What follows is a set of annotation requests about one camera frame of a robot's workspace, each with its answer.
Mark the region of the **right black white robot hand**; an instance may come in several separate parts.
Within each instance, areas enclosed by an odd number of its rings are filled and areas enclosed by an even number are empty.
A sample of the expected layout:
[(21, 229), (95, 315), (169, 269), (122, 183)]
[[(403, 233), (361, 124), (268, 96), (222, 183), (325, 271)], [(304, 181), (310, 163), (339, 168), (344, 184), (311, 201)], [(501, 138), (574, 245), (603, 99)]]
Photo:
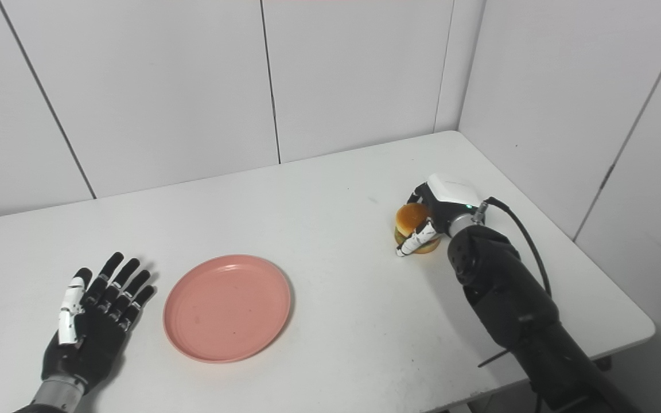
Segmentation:
[(483, 223), (484, 214), (483, 200), (474, 189), (451, 176), (432, 174), (396, 212), (396, 255), (433, 251), (441, 237)]

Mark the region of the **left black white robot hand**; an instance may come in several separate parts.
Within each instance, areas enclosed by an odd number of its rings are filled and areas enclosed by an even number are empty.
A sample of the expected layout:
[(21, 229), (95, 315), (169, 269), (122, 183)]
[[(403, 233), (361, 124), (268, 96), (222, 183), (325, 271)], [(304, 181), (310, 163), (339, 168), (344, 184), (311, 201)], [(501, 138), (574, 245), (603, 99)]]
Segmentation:
[(81, 268), (73, 276), (45, 348), (41, 379), (74, 379), (87, 393), (108, 377), (156, 291), (139, 259), (124, 259), (115, 252), (97, 274)]

